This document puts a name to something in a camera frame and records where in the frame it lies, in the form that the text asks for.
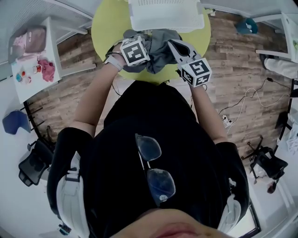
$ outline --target power strip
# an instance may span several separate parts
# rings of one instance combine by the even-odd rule
[[[229,127],[232,125],[232,121],[228,120],[226,115],[223,115],[223,125],[225,128]]]

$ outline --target cable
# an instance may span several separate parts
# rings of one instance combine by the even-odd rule
[[[264,82],[262,83],[262,86],[261,86],[260,88],[258,88],[257,90],[255,90],[255,92],[253,93],[252,96],[243,96],[243,97],[239,100],[239,102],[237,102],[235,105],[233,105],[233,106],[227,106],[227,107],[223,108],[218,114],[220,114],[220,113],[221,113],[223,110],[225,110],[225,109],[228,109],[228,108],[232,108],[232,107],[234,107],[234,106],[237,106],[237,105],[242,101],[242,99],[244,99],[245,97],[246,97],[246,98],[253,98],[253,97],[255,96],[255,93],[256,93],[257,91],[259,91],[259,90],[264,86],[264,83],[265,83],[266,80],[269,81],[269,82],[277,83],[277,84],[279,84],[279,85],[281,85],[281,86],[283,86],[283,87],[289,88],[288,86],[286,86],[286,85],[282,85],[282,84],[280,84],[280,83],[274,81],[274,80],[271,79],[271,78],[266,78],[266,79],[264,80]]]
[[[108,56],[110,56],[110,55],[112,55],[112,54],[118,54],[118,55],[121,55],[121,56],[123,57],[123,55],[122,55],[121,52],[113,52],[113,51],[109,51],[109,52],[107,52],[105,56],[106,56],[106,58],[107,58]]]
[[[278,83],[278,82],[274,81],[272,78],[266,78],[266,80],[268,80],[269,82],[274,82],[274,83],[277,83],[277,84],[279,84],[279,85],[281,85],[281,86],[283,86],[283,87],[286,87],[286,88],[288,88],[288,89],[290,89],[290,90],[291,90],[291,88],[290,88],[290,87],[288,87],[288,86],[286,86],[286,85],[283,85],[283,84],[280,84],[280,83]]]
[[[245,98],[250,98],[250,97],[247,97],[247,96],[246,96],[247,92],[248,92],[250,89],[253,89],[253,90],[255,91],[254,94],[255,94],[255,93],[257,94],[257,98],[259,99],[259,103],[260,103],[261,106],[263,106],[263,107],[269,107],[269,106],[272,106],[272,105],[276,104],[279,100],[281,100],[281,98],[282,98],[283,96],[285,96],[285,95],[289,96],[289,94],[285,93],[285,94],[283,94],[283,95],[282,95],[276,102],[274,102],[274,103],[272,103],[272,104],[270,104],[270,105],[266,105],[266,106],[265,106],[265,105],[263,105],[263,104],[261,103],[261,99],[260,99],[260,97],[259,97],[259,95],[258,95],[256,89],[254,89],[254,88],[252,88],[252,87],[249,88],[249,89],[247,89],[247,90],[245,91],[245,94],[244,94],[244,99],[243,99],[243,103],[242,103],[241,108],[240,108],[240,113],[239,113],[239,115],[238,115],[236,121],[234,121],[234,122],[231,124],[231,126],[229,127],[229,129],[228,129],[228,131],[227,131],[227,134],[229,133],[231,127],[234,126],[234,125],[236,124],[236,122],[238,121],[238,119],[240,118],[240,115],[241,115],[241,112],[242,112],[242,108],[243,108],[243,105],[244,105],[244,102],[245,102]]]
[[[207,87],[207,85],[206,85],[206,84],[202,84],[202,86],[203,86],[203,85],[205,85],[205,86],[206,86],[206,89],[205,89],[205,91],[207,91],[207,88],[208,88],[208,87]]]
[[[114,84],[112,84],[112,87],[113,87],[113,90],[115,91],[115,93],[117,93],[117,94],[121,97],[122,95],[120,95],[120,94],[115,90],[115,88],[114,88]]]

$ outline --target wrist strap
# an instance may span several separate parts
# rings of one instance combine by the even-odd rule
[[[110,55],[107,58],[105,64],[107,64],[107,63],[111,63],[112,65],[114,65],[118,69],[119,72],[123,69],[123,65],[118,60],[116,60],[112,55]]]

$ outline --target teal object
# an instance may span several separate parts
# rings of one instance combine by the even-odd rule
[[[246,18],[245,20],[237,23],[235,27],[237,32],[241,34],[257,34],[257,24],[252,18]]]
[[[18,81],[18,82],[21,82],[23,80],[23,78],[20,76],[19,73],[17,73],[17,75],[15,76],[15,79]]]

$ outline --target blue chair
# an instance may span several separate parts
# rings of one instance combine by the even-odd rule
[[[15,135],[20,127],[29,133],[31,132],[29,118],[27,114],[20,110],[15,110],[5,116],[2,120],[2,124],[5,132],[8,134]]]

